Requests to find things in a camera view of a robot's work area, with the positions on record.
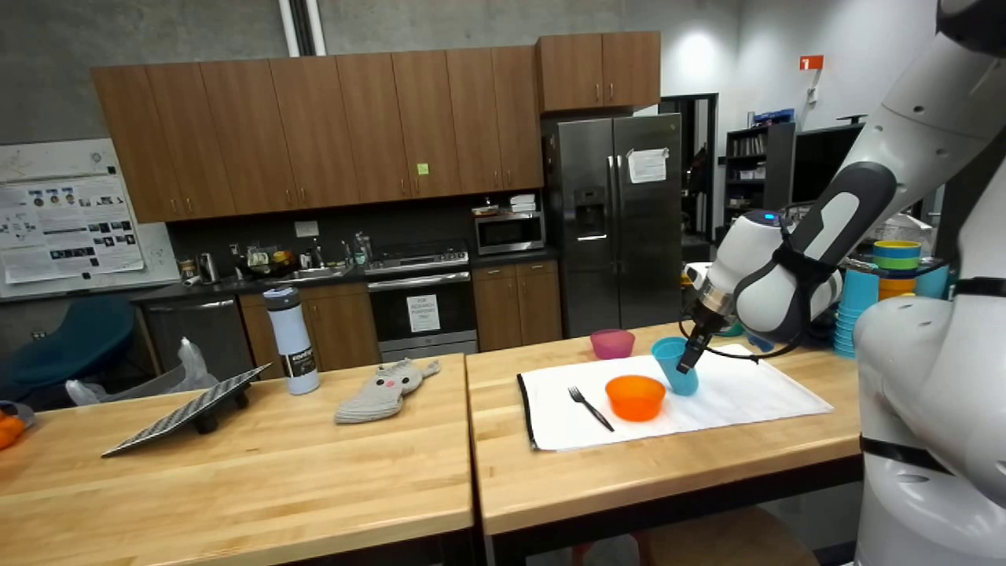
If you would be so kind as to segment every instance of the wooden table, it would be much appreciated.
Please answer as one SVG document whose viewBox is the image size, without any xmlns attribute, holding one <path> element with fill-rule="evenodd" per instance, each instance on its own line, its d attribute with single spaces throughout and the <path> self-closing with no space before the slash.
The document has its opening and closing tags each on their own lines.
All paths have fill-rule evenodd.
<svg viewBox="0 0 1006 566">
<path fill-rule="evenodd" d="M 636 329 L 636 353 L 671 332 Z M 517 373 L 591 359 L 588 340 L 467 359 L 482 528 L 498 561 L 863 476 L 857 361 L 811 349 L 775 364 L 823 396 L 826 416 L 535 453 Z"/>
<path fill-rule="evenodd" d="M 49 410 L 39 429 L 0 453 L 5 555 L 291 561 L 467 537 L 467 361 L 439 354 L 439 364 L 391 421 L 334 423 L 338 405 L 373 366 L 330 372 L 308 396 L 291 396 L 284 379 L 258 379 L 250 407 L 228 410 L 214 433 L 183 426 L 114 459 L 102 453 L 196 394 Z"/>
</svg>

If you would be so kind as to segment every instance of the microwave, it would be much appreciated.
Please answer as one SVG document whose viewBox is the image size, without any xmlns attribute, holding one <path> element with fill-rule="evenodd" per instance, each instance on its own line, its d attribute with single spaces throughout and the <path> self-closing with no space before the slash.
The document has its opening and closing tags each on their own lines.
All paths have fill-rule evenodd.
<svg viewBox="0 0 1006 566">
<path fill-rule="evenodd" d="M 541 210 L 500 210 L 475 215 L 475 251 L 479 253 L 514 253 L 544 249 L 544 212 Z"/>
</svg>

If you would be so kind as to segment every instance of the blue chair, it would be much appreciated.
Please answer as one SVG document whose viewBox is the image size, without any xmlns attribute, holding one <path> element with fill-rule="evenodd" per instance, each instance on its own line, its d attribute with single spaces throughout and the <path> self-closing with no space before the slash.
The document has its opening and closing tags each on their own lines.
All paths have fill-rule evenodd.
<svg viewBox="0 0 1006 566">
<path fill-rule="evenodd" d="M 75 299 L 55 332 L 0 364 L 0 400 L 20 400 L 31 407 L 70 405 L 62 379 L 114 366 L 130 353 L 133 332 L 137 312 L 127 299 Z"/>
</svg>

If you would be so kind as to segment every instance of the stainless steel refrigerator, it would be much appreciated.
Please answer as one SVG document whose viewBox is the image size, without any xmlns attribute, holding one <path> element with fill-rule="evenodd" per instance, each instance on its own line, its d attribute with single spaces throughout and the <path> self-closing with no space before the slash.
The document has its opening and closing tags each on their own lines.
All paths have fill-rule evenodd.
<svg viewBox="0 0 1006 566">
<path fill-rule="evenodd" d="M 544 125 L 566 335 L 683 315 L 683 122 L 677 112 Z"/>
</svg>

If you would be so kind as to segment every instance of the white robot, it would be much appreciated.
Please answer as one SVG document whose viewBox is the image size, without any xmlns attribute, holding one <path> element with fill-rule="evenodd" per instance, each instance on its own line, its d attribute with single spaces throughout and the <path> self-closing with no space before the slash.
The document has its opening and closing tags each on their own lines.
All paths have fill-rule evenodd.
<svg viewBox="0 0 1006 566">
<path fill-rule="evenodd" d="M 789 230 L 737 219 L 690 265 L 690 372 L 724 319 L 797 342 L 841 299 L 836 259 L 1006 122 L 1006 0 L 940 0 L 932 49 L 871 112 L 817 205 Z M 956 295 L 886 299 L 857 325 L 863 373 L 863 566 L 1006 561 L 1006 166 L 960 232 Z"/>
</svg>

